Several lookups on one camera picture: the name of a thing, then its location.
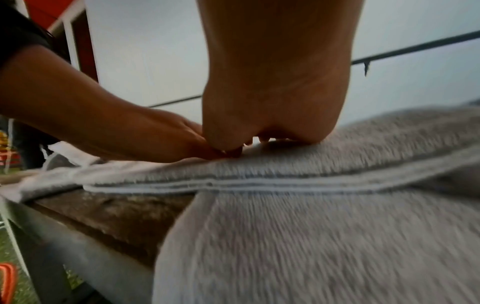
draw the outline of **white wall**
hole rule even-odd
[[[85,2],[104,87],[144,106],[202,93],[208,59],[194,0]],[[479,0],[366,0],[353,57],[478,31],[479,12]],[[437,55],[418,53],[373,62],[366,78],[362,66],[353,67],[341,121],[425,102],[445,104],[475,94],[480,97],[471,78],[480,77],[478,56],[465,51],[462,57],[449,49],[431,52]]]

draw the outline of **person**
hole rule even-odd
[[[319,142],[345,99],[362,3],[198,0],[210,59],[204,130],[107,92],[2,8],[0,114],[106,159],[215,159],[254,136]]]
[[[17,120],[13,120],[11,128],[9,130],[9,119],[0,115],[0,131],[12,136],[12,146],[20,156],[23,169],[41,168],[45,163],[44,151],[47,155],[52,154],[48,146],[59,140]]]

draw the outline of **table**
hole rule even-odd
[[[163,239],[192,199],[77,189],[28,204],[0,200],[0,212],[41,304],[79,303],[92,288],[114,304],[142,304],[151,302]],[[63,265],[87,284],[71,290]]]

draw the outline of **grass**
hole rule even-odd
[[[37,304],[37,296],[32,287],[29,277],[22,271],[17,255],[15,254],[12,243],[6,229],[0,229],[0,262],[10,262],[16,266],[18,271],[18,282],[16,284],[15,296],[13,298],[13,304]],[[71,271],[67,271],[67,277],[72,288],[78,286],[82,280],[73,274]]]

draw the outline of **orange object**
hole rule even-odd
[[[17,285],[17,269],[13,264],[1,263],[0,270],[3,273],[1,302],[3,304],[11,304],[14,299],[15,286]]]

